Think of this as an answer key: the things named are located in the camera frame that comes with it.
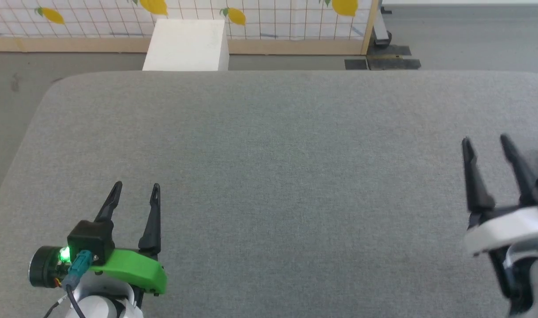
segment yellow lemon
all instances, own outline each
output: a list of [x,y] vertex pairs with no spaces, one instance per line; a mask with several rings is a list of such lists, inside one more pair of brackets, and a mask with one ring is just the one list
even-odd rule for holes
[[53,9],[39,7],[35,9],[35,13],[39,14],[40,16],[45,16],[47,20],[53,23],[65,24],[65,20],[63,20],[63,16],[61,16],[59,12],[56,12]]
[[357,0],[331,0],[331,7],[339,15],[355,16]]
[[243,12],[241,12],[239,9],[224,8],[220,10],[220,14],[224,14],[224,16],[228,16],[230,18],[230,21],[235,24],[245,26],[245,14],[243,14]]
[[167,15],[165,0],[140,0],[141,6],[152,14]]

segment white cube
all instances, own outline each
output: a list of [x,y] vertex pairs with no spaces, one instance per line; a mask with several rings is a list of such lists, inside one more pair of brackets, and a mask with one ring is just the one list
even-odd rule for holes
[[144,71],[227,71],[224,20],[157,20]]

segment wooden base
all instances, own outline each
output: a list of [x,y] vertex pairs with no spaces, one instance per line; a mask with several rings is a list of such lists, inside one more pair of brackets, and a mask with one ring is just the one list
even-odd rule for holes
[[[149,42],[150,38],[0,38],[0,52],[146,53]],[[228,40],[230,54],[359,56],[366,52],[363,44],[361,40]]]

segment black wire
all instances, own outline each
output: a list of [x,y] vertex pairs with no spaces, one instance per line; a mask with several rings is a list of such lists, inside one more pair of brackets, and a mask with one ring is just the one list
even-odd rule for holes
[[77,315],[79,316],[79,318],[87,318],[84,316],[83,312],[81,311],[79,304],[77,304],[77,300],[75,300],[75,296],[73,295],[73,288],[68,284],[67,286],[65,286],[65,290],[67,291],[67,296],[69,296],[69,301],[71,302],[71,305],[75,309],[75,312],[77,312]]
[[57,308],[57,306],[59,306],[59,302],[55,302],[55,304],[51,305],[51,308],[49,308],[49,310],[47,311],[47,313],[45,314],[45,316],[43,316],[43,318],[47,318],[47,317],[49,317],[49,315],[51,314],[51,312],[53,311],[53,309]]

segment gray table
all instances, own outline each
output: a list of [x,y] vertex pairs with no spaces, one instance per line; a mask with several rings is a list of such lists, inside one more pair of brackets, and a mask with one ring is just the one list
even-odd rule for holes
[[489,261],[463,251],[460,150],[471,136],[489,189],[513,203],[503,131],[538,148],[538,75],[67,78],[0,190],[0,318],[41,317],[62,295],[29,286],[30,257],[65,244],[119,179],[121,247],[136,246],[162,186],[168,294],[144,299],[146,317],[503,317]]

